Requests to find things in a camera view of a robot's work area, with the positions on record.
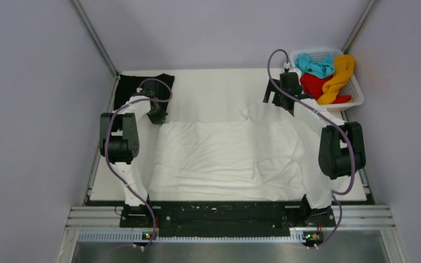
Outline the white t shirt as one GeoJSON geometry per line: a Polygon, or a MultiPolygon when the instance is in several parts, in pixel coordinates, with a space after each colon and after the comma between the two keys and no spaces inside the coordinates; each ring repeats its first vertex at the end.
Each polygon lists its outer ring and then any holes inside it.
{"type": "Polygon", "coordinates": [[[240,122],[162,125],[149,184],[172,201],[328,200],[332,182],[318,165],[318,135],[287,111],[262,102],[240,122]]]}

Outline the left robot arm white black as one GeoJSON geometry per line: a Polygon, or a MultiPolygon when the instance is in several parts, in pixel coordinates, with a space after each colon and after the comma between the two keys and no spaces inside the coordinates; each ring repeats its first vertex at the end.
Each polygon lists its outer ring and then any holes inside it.
{"type": "Polygon", "coordinates": [[[113,175],[120,180],[122,186],[128,193],[139,200],[141,206],[137,207],[133,212],[133,220],[140,226],[148,226],[152,228],[157,226],[156,216],[152,206],[146,198],[138,194],[128,181],[113,167],[116,163],[132,164],[139,154],[139,134],[136,124],[135,113],[122,113],[129,106],[133,106],[145,101],[148,106],[154,103],[166,103],[173,97],[172,88],[166,82],[157,78],[147,78],[140,82],[139,88],[145,92],[133,99],[129,99],[125,104],[111,113],[103,113],[100,116],[100,137],[99,150],[106,160],[107,167],[113,175]],[[165,99],[161,99],[155,95],[157,84],[165,86],[169,95],[165,99]]]}

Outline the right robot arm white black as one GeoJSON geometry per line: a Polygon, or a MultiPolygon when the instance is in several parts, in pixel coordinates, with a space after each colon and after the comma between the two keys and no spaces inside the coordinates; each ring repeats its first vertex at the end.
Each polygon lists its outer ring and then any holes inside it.
{"type": "Polygon", "coordinates": [[[366,164],[362,125],[333,116],[314,98],[303,94],[295,72],[284,71],[279,79],[270,76],[263,102],[288,111],[320,138],[317,159],[321,181],[317,186],[323,189],[305,194],[303,202],[307,206],[299,211],[301,222],[313,226],[321,220],[321,210],[352,191],[357,171],[366,164]]]}

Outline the folded black t shirt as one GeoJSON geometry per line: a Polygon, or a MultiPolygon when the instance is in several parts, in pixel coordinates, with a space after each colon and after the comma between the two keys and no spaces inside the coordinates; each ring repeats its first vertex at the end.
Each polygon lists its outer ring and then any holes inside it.
{"type": "Polygon", "coordinates": [[[127,76],[127,75],[120,75],[120,80],[118,81],[118,85],[115,92],[115,99],[113,109],[117,110],[121,106],[123,106],[129,99],[137,93],[137,88],[140,87],[140,83],[148,78],[155,78],[159,79],[160,81],[165,82],[170,88],[173,87],[173,83],[175,77],[172,75],[168,75],[162,73],[158,76],[127,76]]]}

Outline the red t shirt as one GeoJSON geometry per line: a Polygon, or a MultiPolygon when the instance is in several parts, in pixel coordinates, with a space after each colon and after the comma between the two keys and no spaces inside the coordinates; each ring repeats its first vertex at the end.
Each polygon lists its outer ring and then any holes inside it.
{"type": "MultiPolygon", "coordinates": [[[[303,86],[303,92],[305,94],[310,94],[314,99],[318,100],[323,95],[322,87],[323,85],[331,80],[333,76],[328,76],[326,78],[318,78],[314,75],[305,73],[300,78],[300,84],[303,86]]],[[[329,104],[342,104],[352,102],[351,95],[336,95],[335,100],[329,104]]]]}

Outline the cyan t shirt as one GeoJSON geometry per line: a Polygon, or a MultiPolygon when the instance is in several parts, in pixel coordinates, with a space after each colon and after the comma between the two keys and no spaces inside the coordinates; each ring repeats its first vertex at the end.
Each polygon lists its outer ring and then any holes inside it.
{"type": "Polygon", "coordinates": [[[302,75],[310,74],[319,79],[325,79],[335,73],[333,65],[334,57],[327,56],[322,60],[314,60],[307,53],[300,54],[294,61],[295,66],[300,69],[302,75]]]}

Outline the yellow t shirt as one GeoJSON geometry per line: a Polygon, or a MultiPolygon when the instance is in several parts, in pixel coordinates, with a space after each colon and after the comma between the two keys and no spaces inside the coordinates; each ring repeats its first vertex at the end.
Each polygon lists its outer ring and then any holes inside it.
{"type": "Polygon", "coordinates": [[[317,99],[317,103],[320,105],[352,102],[351,95],[340,95],[340,91],[354,74],[354,57],[339,55],[333,60],[333,66],[335,67],[333,77],[323,85],[323,94],[317,99]]]}

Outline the white plastic basket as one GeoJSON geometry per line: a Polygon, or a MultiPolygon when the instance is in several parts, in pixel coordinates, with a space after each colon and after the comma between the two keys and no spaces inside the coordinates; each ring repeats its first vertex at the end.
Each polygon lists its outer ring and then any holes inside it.
{"type": "MultiPolygon", "coordinates": [[[[295,66],[294,61],[295,59],[302,53],[307,53],[314,58],[314,60],[322,60],[327,56],[332,56],[336,58],[339,55],[345,55],[342,51],[338,49],[332,48],[317,48],[317,49],[310,49],[310,50],[297,50],[293,51],[289,54],[289,58],[292,62],[292,65],[295,66]]],[[[341,91],[340,95],[351,95],[352,102],[349,103],[342,103],[342,104],[330,104],[330,105],[323,105],[326,109],[330,111],[342,111],[346,110],[347,108],[351,108],[353,106],[358,106],[363,104],[364,96],[359,87],[359,84],[353,74],[350,78],[347,85],[345,85],[341,91]]]]}

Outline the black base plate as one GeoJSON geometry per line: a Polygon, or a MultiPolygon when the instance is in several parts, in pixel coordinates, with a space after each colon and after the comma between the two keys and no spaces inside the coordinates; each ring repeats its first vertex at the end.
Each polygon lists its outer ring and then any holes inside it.
{"type": "Polygon", "coordinates": [[[283,237],[294,227],[335,226],[331,207],[314,209],[301,201],[150,201],[153,212],[111,202],[116,226],[153,227],[159,237],[283,237]]]}

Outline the left aluminium corner post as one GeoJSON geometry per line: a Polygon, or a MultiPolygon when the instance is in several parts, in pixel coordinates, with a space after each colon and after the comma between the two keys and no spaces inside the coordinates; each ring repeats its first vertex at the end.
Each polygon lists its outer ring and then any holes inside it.
{"type": "Polygon", "coordinates": [[[87,12],[84,10],[84,7],[79,0],[69,0],[70,4],[74,8],[77,16],[79,17],[83,27],[85,28],[86,32],[89,35],[92,43],[94,44],[97,52],[99,53],[102,61],[106,65],[108,71],[113,75],[118,75],[118,70],[116,69],[112,59],[110,58],[109,54],[107,53],[106,48],[104,47],[100,37],[98,36],[87,12]]]}

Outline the aluminium corner post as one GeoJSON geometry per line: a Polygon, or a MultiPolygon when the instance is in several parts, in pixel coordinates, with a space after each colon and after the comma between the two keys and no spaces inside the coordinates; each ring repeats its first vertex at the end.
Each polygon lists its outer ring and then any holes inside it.
{"type": "Polygon", "coordinates": [[[113,75],[118,75],[118,70],[116,69],[112,59],[110,58],[109,54],[107,53],[106,48],[104,47],[100,37],[98,36],[87,12],[84,10],[84,7],[79,0],[69,0],[70,4],[74,8],[77,16],[79,17],[83,27],[85,28],[86,32],[89,35],[92,43],[94,44],[97,52],[99,53],[102,61],[106,65],[108,71],[113,75]]]}
{"type": "Polygon", "coordinates": [[[355,39],[360,34],[363,26],[367,22],[370,15],[373,13],[373,11],[376,9],[377,5],[381,2],[381,0],[369,0],[367,1],[366,6],[364,7],[362,13],[360,14],[355,26],[351,30],[345,44],[342,47],[342,52],[344,54],[347,54],[351,47],[354,44],[355,39]]]}

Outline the right aluminium corner post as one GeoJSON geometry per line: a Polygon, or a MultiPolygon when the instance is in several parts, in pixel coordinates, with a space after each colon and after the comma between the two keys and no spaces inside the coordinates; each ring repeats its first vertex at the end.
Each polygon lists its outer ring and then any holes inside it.
{"type": "Polygon", "coordinates": [[[355,26],[351,30],[345,44],[342,47],[342,52],[344,54],[347,54],[351,47],[354,44],[355,39],[360,34],[363,26],[367,22],[370,15],[373,13],[373,11],[376,9],[377,5],[381,2],[381,0],[369,0],[367,1],[366,6],[364,7],[362,13],[360,14],[355,26]]]}

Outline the aluminium front rail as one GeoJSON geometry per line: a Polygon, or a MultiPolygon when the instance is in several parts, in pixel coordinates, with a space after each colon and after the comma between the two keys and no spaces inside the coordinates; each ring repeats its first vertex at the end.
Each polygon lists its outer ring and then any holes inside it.
{"type": "Polygon", "coordinates": [[[408,262],[394,218],[385,205],[333,207],[341,219],[335,234],[324,228],[327,242],[305,245],[312,227],[250,236],[251,225],[206,227],[185,236],[159,236],[148,246],[150,228],[122,227],[118,207],[73,207],[65,226],[57,262],[408,262]]]}

